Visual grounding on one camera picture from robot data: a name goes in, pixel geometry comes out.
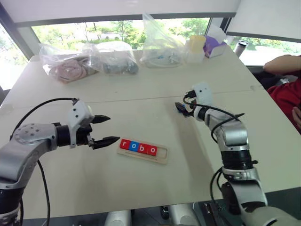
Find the red letter block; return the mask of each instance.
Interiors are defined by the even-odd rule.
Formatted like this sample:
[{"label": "red letter block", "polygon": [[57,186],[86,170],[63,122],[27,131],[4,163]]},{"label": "red letter block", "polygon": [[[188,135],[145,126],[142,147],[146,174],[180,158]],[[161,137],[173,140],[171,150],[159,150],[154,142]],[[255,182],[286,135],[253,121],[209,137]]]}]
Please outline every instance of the red letter block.
[{"label": "red letter block", "polygon": [[150,145],[140,144],[139,148],[138,148],[138,152],[147,154],[147,150],[149,149],[149,147],[150,147]]},{"label": "red letter block", "polygon": [[156,156],[157,154],[157,147],[156,146],[150,146],[149,149],[147,149],[147,154]]},{"label": "red letter block", "polygon": [[122,139],[120,142],[120,148],[128,150],[128,148],[130,147],[130,143],[131,143],[130,140]]}]

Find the white table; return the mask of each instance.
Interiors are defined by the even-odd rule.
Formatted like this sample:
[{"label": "white table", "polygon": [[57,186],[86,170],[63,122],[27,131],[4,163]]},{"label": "white table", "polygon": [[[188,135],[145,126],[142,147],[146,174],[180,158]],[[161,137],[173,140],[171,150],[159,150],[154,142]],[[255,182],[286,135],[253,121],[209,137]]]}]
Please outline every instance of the white table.
[{"label": "white table", "polygon": [[[44,75],[39,62],[30,62],[5,100],[0,109],[0,145],[8,141],[15,124],[31,105],[70,96],[89,102],[95,114],[112,118],[93,126],[94,138],[132,137],[169,148],[167,165],[118,155],[119,142],[99,150],[63,147],[45,154],[41,162],[52,217],[209,200],[209,181],[222,164],[220,152],[203,123],[185,119],[174,107],[174,102],[181,101],[184,92],[200,81],[209,82],[216,106],[246,113],[242,121],[249,131],[252,156],[260,162],[265,191],[300,186],[300,135],[232,52],[227,50],[199,66],[140,69],[139,75],[95,75],[65,86]],[[199,71],[204,78],[195,75]],[[101,88],[97,89],[96,82],[102,82]],[[141,92],[139,86],[129,90],[130,83],[145,91]],[[66,123],[70,106],[66,102],[47,105],[27,122]],[[282,160],[281,167],[276,160]],[[216,190],[216,198],[221,198]],[[23,198],[25,218],[46,216],[38,168]]]}]

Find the plastic bag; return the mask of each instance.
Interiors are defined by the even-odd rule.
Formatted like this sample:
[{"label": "plastic bag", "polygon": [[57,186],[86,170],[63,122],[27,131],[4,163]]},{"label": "plastic bag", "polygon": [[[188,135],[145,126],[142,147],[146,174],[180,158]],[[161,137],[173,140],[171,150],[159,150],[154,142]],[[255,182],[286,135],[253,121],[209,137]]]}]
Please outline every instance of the plastic bag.
[{"label": "plastic bag", "polygon": [[40,44],[40,60],[47,75],[63,83],[82,79],[97,71],[91,68],[90,56]]},{"label": "plastic bag", "polygon": [[183,63],[184,45],[165,34],[154,18],[144,13],[146,40],[140,61],[147,67],[177,67]]},{"label": "plastic bag", "polygon": [[83,52],[91,56],[91,67],[108,74],[136,74],[136,63],[132,47],[123,41],[110,41],[100,44],[87,43]]}]

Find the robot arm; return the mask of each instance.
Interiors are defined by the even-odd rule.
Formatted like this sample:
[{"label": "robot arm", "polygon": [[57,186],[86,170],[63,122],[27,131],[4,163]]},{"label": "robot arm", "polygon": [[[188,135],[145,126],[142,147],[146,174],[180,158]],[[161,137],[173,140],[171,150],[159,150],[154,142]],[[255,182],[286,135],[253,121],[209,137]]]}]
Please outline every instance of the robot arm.
[{"label": "robot arm", "polygon": [[253,166],[257,161],[252,161],[243,123],[212,107],[212,95],[206,83],[193,86],[186,97],[195,99],[190,104],[193,110],[187,112],[176,103],[178,110],[186,117],[193,116],[198,121],[204,121],[216,136],[222,155],[222,173],[227,179],[222,185],[222,195],[228,211],[240,215],[246,226],[301,225],[287,213],[268,207],[257,169]]},{"label": "robot arm", "polygon": [[109,119],[93,115],[90,107],[78,100],[68,113],[68,125],[31,123],[19,127],[0,149],[0,226],[15,223],[23,191],[44,153],[58,146],[89,145],[97,149],[116,142],[119,137],[95,141],[90,136],[91,123]]}]

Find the window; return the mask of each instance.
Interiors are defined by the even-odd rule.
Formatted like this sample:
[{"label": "window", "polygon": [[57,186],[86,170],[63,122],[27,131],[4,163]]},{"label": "window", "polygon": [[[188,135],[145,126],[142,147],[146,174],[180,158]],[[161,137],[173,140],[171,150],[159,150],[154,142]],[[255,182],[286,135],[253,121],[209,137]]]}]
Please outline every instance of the window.
[{"label": "window", "polygon": [[[185,43],[191,35],[204,34],[209,18],[156,20],[170,35]],[[84,43],[121,40],[142,49],[145,31],[142,20],[55,24],[32,27],[41,43],[64,49],[81,49]]]},{"label": "window", "polygon": [[228,36],[227,40],[233,50],[239,40],[249,43],[239,58],[245,65],[264,65],[282,55],[301,55],[301,43],[237,36]]},{"label": "window", "polygon": [[27,64],[27,59],[0,24],[0,86],[11,89]]}]

